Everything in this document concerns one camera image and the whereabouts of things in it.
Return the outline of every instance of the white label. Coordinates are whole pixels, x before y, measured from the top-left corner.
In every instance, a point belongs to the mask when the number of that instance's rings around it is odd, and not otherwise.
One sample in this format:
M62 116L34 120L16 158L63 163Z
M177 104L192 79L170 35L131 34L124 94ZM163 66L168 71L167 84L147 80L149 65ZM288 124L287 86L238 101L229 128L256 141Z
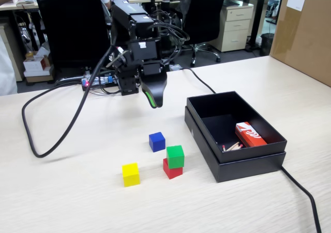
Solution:
M140 48L146 48L146 43L145 42L139 42Z
M302 11L302 8L304 7L304 3L305 0L288 0L287 6L292 9Z

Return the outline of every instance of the black office chair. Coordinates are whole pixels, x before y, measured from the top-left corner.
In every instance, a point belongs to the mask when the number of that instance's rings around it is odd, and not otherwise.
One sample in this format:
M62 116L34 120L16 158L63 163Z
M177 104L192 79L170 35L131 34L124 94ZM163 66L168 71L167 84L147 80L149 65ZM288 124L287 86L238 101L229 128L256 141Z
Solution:
M54 67L95 67L110 46L101 0L37 0Z
M220 30L220 13L224 0L181 0L177 15L182 20L183 30L189 34L190 40L186 43L193 45L191 67L195 66L195 57L198 51L210 52L216 56L216 62L221 62L219 54L211 48L203 49L208 42L218 37Z

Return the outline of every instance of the drawer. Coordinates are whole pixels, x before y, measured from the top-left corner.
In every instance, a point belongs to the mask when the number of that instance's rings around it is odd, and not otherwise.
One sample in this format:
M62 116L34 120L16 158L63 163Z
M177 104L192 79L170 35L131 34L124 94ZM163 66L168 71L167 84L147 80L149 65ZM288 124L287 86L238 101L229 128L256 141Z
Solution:
M250 20L240 20L225 22L224 32L235 30L247 30L249 28Z
M227 12L227 22L251 19L252 15L253 7L245 9L229 9Z
M222 52L244 49L247 41L248 30L224 32Z
M5 30L2 29L2 28L0 28L0 36L1 36L1 39L4 43L8 43L8 39L7 39Z

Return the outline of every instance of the black box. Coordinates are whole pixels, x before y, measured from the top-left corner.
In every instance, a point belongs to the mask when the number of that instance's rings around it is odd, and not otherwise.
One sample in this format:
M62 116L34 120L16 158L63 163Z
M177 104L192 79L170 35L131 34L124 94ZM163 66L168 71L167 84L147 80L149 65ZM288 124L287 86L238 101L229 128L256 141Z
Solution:
M185 122L217 182L281 168L287 141L236 92L187 98ZM224 152L236 142L236 123L249 122L267 145Z

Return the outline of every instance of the cardboard box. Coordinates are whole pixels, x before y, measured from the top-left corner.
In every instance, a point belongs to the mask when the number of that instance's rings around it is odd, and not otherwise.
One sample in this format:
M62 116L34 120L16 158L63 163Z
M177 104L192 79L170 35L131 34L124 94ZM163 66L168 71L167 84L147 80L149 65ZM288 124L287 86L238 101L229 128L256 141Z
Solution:
M331 0L283 0L270 55L331 86Z
M26 77L26 81L28 83L36 83L36 82L45 82L54 80L55 69L53 68L50 75L47 76L35 76L35 77Z
M34 60L25 60L23 64L26 71L43 71L46 67L43 57L35 57Z
M25 71L25 77L49 76L52 74L54 66L47 66L43 71Z

